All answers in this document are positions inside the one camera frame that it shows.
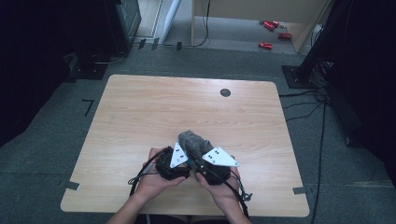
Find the wooden table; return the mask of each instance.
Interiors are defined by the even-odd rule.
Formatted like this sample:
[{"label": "wooden table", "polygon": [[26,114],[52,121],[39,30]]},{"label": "wooden table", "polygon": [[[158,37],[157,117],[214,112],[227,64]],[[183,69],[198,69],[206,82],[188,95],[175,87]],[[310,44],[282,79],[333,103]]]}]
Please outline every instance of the wooden table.
[{"label": "wooden table", "polygon": [[[223,97],[220,90],[231,91]],[[305,217],[302,187],[276,85],[185,77],[110,77],[61,207],[67,212],[114,213],[127,200],[151,147],[174,146],[192,130],[239,161],[251,216]],[[191,176],[142,210],[148,214],[222,215]]]}]

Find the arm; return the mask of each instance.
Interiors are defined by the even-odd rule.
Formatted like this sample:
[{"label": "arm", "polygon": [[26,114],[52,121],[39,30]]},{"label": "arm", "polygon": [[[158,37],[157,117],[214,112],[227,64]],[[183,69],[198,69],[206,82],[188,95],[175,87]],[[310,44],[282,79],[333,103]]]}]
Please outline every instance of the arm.
[{"label": "arm", "polygon": [[[231,170],[239,176],[238,170],[235,167],[231,167]],[[210,186],[201,174],[197,174],[197,178],[201,186],[212,195],[216,205],[224,213],[231,224],[250,223],[248,218],[245,217],[242,212],[238,199],[226,185]],[[234,177],[230,177],[227,182],[233,186],[233,188],[239,189]]]},{"label": "arm", "polygon": [[[152,148],[148,158],[153,157],[160,149]],[[149,171],[150,173],[157,173],[155,165]],[[144,175],[140,178],[139,185],[132,196],[128,198],[122,208],[107,222],[111,223],[134,223],[139,214],[139,211],[151,199],[155,198],[164,189],[179,185],[186,178],[179,177],[174,180],[163,179],[160,175]]]}]

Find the hand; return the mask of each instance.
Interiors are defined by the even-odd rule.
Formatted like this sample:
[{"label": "hand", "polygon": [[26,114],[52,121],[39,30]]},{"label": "hand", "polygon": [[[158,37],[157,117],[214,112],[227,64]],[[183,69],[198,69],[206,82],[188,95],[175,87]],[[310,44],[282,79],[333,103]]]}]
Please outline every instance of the hand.
[{"label": "hand", "polygon": [[[159,151],[161,151],[160,148],[153,147],[149,152],[148,159],[151,159]],[[155,169],[155,164],[151,167],[148,173],[158,173],[157,169]],[[173,180],[167,180],[162,178],[160,175],[143,175],[143,177],[140,178],[134,195],[138,196],[140,200],[146,203],[149,200],[155,198],[161,192],[163,192],[164,189],[177,186],[185,179],[186,177],[184,176],[178,177]]]},{"label": "hand", "polygon": [[[235,173],[231,173],[231,177],[227,180],[227,182],[234,188],[236,191],[239,190],[238,183],[236,182],[236,176],[239,176],[239,172],[236,167],[231,167],[231,170]],[[232,190],[226,186],[225,184],[210,186],[207,181],[205,180],[204,176],[201,174],[196,175],[200,185],[209,191],[212,195],[213,200],[215,201],[216,205],[221,209],[223,212],[227,210],[230,206],[238,206],[239,201],[236,196],[233,194]]]},{"label": "hand", "polygon": [[[233,172],[231,172],[231,177],[228,178],[227,183],[239,192],[239,186],[236,181],[237,177],[240,178],[239,172],[236,167],[231,167],[231,171]],[[239,206],[239,200],[236,198],[236,196],[233,194],[233,191],[228,186],[226,186],[225,184],[210,186],[203,175],[198,173],[196,176],[200,185],[204,189],[209,191],[216,205],[219,209],[221,209],[221,211],[224,213],[230,223],[250,223],[250,221],[243,214],[241,207]]]}]

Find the red object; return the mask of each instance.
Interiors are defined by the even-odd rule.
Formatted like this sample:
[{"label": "red object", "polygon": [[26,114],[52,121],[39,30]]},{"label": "red object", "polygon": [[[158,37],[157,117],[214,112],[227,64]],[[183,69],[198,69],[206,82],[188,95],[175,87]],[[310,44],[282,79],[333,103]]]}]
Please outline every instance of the red object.
[{"label": "red object", "polygon": [[275,30],[275,26],[269,21],[265,21],[263,26],[265,28],[267,28],[269,31],[274,31]]},{"label": "red object", "polygon": [[291,39],[291,34],[289,34],[289,33],[279,33],[277,35],[277,38],[280,38],[280,39]]},{"label": "red object", "polygon": [[273,26],[275,26],[275,28],[279,27],[279,22],[278,21],[270,21],[271,24],[273,24]]},{"label": "red object", "polygon": [[259,48],[271,50],[272,49],[272,44],[265,43],[265,42],[260,42]]}]

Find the white bracket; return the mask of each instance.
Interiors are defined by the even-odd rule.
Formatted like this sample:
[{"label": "white bracket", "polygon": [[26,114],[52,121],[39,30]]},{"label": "white bracket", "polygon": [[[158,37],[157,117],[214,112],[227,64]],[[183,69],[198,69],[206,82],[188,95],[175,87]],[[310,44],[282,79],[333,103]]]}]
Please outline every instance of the white bracket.
[{"label": "white bracket", "polygon": [[183,148],[178,144],[178,142],[175,143],[174,151],[172,153],[172,160],[170,167],[175,168],[179,166],[181,163],[187,161],[189,158],[187,157],[186,153],[184,153]]},{"label": "white bracket", "polygon": [[221,147],[215,147],[205,155],[202,159],[209,162],[212,165],[217,166],[239,166],[239,163],[233,159],[227,152]]}]

